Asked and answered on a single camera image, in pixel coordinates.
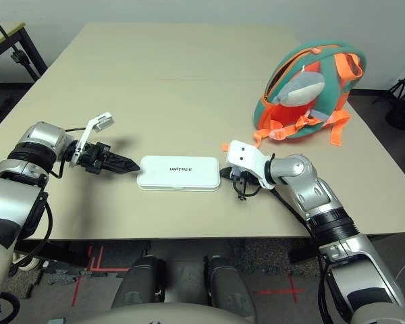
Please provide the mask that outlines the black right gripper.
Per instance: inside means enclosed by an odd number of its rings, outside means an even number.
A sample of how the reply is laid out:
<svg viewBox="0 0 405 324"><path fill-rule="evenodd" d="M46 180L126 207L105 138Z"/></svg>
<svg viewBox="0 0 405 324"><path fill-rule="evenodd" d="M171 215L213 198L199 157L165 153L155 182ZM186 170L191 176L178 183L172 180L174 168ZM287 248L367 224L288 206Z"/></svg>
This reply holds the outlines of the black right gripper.
<svg viewBox="0 0 405 324"><path fill-rule="evenodd" d="M220 170L221 178L231 178L235 189L244 188L245 186L256 186L257 178L249 171L242 171L237 167L224 167Z"/></svg>

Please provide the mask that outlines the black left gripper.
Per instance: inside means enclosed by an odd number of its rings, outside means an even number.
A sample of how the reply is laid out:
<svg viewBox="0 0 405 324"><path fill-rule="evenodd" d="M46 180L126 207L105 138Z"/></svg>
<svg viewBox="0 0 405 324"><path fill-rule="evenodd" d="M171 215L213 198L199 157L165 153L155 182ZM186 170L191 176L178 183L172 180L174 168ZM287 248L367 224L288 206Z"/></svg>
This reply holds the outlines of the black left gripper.
<svg viewBox="0 0 405 324"><path fill-rule="evenodd" d="M110 153L111 147L98 142L88 143L85 151L80 155L76 165L79 165L89 173L100 174L103 169L117 174L125 174L139 171L140 167L131 159Z"/></svg>

